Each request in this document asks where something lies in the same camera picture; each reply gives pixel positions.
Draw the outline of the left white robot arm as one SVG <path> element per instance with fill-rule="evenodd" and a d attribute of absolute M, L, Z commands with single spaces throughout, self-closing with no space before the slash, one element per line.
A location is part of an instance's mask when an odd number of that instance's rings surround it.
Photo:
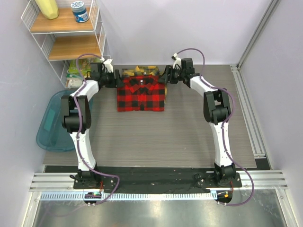
<path fill-rule="evenodd" d="M 72 138 L 78 159 L 77 174 L 70 175 L 76 189 L 82 186 L 95 189 L 101 184 L 103 177 L 114 180 L 111 186 L 119 184 L 118 176 L 98 170 L 89 140 L 92 123 L 89 102 L 103 87 L 117 87 L 111 59 L 94 63 L 91 66 L 90 77 L 84 78 L 82 85 L 75 92 L 61 98 L 62 126 Z"/>

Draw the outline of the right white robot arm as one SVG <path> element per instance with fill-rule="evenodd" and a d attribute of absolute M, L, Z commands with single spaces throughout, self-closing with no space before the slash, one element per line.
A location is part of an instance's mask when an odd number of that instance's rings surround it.
<path fill-rule="evenodd" d="M 224 187 L 236 177 L 228 134 L 229 119 L 232 114 L 229 93 L 224 88 L 213 86 L 201 74 L 196 73 L 191 58 L 182 59 L 175 54 L 172 59 L 173 65 L 165 67 L 158 82 L 176 84 L 182 81 L 202 96 L 204 119 L 209 123 L 214 138 L 214 182 Z"/>

